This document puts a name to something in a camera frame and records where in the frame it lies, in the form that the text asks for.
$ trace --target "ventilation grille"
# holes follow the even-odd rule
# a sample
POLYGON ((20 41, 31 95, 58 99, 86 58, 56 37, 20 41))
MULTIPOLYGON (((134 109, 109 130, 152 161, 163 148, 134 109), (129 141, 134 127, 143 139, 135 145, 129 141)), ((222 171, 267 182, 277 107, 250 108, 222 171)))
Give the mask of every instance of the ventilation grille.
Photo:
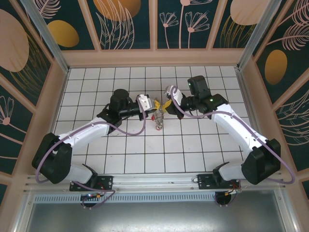
MULTIPOLYGON (((80 194, 40 194, 36 195, 34 203, 81 203, 80 194)), ((106 196, 87 200, 86 202, 101 202, 106 196)), ((214 192, 203 193, 118 193, 106 203, 141 203, 141 202, 204 202, 213 201, 214 192)))

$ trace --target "enclosure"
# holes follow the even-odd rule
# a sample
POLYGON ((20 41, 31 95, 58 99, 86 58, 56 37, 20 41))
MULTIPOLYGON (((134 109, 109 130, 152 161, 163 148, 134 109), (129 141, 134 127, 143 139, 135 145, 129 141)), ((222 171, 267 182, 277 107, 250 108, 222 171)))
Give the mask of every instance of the enclosure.
MULTIPOLYGON (((308 25, 307 0, 2 0, 0 230, 307 231, 308 25), (199 75, 280 142, 294 183, 241 180, 235 202, 218 207, 218 190, 195 178, 248 154, 213 120, 168 113, 161 130, 149 114, 140 135, 114 131, 74 152, 72 164, 113 177, 116 193, 97 213, 70 181, 36 182, 31 162, 49 132, 88 123, 117 89, 163 104, 169 85, 190 96, 199 75)), ((134 116, 119 128, 142 125, 134 116)), ((291 179, 283 165, 271 177, 291 179)))

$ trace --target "white tiled floor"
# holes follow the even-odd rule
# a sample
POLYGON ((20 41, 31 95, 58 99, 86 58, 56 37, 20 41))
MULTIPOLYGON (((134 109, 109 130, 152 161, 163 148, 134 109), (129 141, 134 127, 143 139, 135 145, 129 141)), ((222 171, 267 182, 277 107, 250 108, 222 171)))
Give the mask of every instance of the white tiled floor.
MULTIPOLYGON (((165 87, 177 85, 190 95, 187 79, 202 75, 212 94, 221 94, 248 123, 234 67, 134 67, 72 69, 57 119, 55 134, 65 133, 94 118, 109 103, 117 88, 131 98, 149 94, 165 102, 165 87)), ((137 117, 123 121, 121 129, 135 133, 142 127, 137 117)), ((165 114, 161 131, 152 120, 146 130, 130 137, 114 131, 81 148, 75 164, 85 163, 99 174, 182 173, 211 171, 225 161, 242 160, 240 147, 220 126, 208 118, 191 119, 165 114)))

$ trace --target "dark teal wallpaper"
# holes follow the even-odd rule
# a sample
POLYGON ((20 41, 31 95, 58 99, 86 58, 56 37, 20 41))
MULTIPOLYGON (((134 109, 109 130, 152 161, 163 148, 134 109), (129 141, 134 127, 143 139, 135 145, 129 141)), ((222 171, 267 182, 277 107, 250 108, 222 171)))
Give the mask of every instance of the dark teal wallpaper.
POLYGON ((276 21, 278 15, 280 14, 280 11, 282 10, 282 8, 284 7, 285 3, 286 3, 287 0, 282 0, 281 3, 280 3, 280 6, 279 8, 277 9, 277 11, 275 12, 275 15, 274 17, 272 18, 268 28, 266 29, 266 31, 264 32, 263 36, 261 37, 260 39, 260 42, 257 44, 255 50, 253 51, 253 56, 255 56, 256 52, 259 50, 262 42, 264 41, 265 37, 267 36, 269 30, 271 29, 272 25, 274 24, 274 22, 276 21))
POLYGON ((0 172, 12 174, 32 113, 0 86, 0 172))
POLYGON ((309 81, 276 114, 297 170, 309 168, 309 81))
POLYGON ((206 48, 217 5, 212 0, 158 0, 158 49, 206 48))
POLYGON ((268 1, 228 0, 213 48, 244 48, 268 1))
POLYGON ((303 188, 305 190, 307 199, 309 200, 309 180, 303 181, 302 185, 303 185, 303 188))
POLYGON ((295 0, 256 64, 274 103, 309 67, 309 2, 295 0))
POLYGON ((78 0, 35 0, 61 50, 94 50, 78 0))
POLYGON ((0 184, 0 206, 4 198, 4 194, 5 194, 7 187, 8 187, 7 185, 0 184))
POLYGON ((0 22, 0 74, 36 105, 51 64, 8 0, 0 22))
POLYGON ((101 49, 150 49, 148 0, 88 0, 101 49))

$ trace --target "black mounting bracket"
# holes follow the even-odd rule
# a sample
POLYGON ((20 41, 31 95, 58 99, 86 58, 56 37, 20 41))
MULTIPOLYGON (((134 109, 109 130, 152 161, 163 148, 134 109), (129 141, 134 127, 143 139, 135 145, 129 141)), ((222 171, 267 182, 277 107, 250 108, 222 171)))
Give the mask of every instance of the black mounting bracket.
POLYGON ((216 183, 212 174, 197 175, 198 189, 233 189, 233 183, 239 188, 237 180, 216 183))
MULTIPOLYGON (((101 184, 103 185, 105 190, 112 190, 113 176, 111 176, 111 175, 98 175, 97 183, 94 185, 93 188, 97 189, 98 192, 100 192, 100 189, 103 190, 101 184)), ((89 190, 75 184, 74 182, 71 182, 69 190, 70 190, 70 192, 89 192, 89 190)))

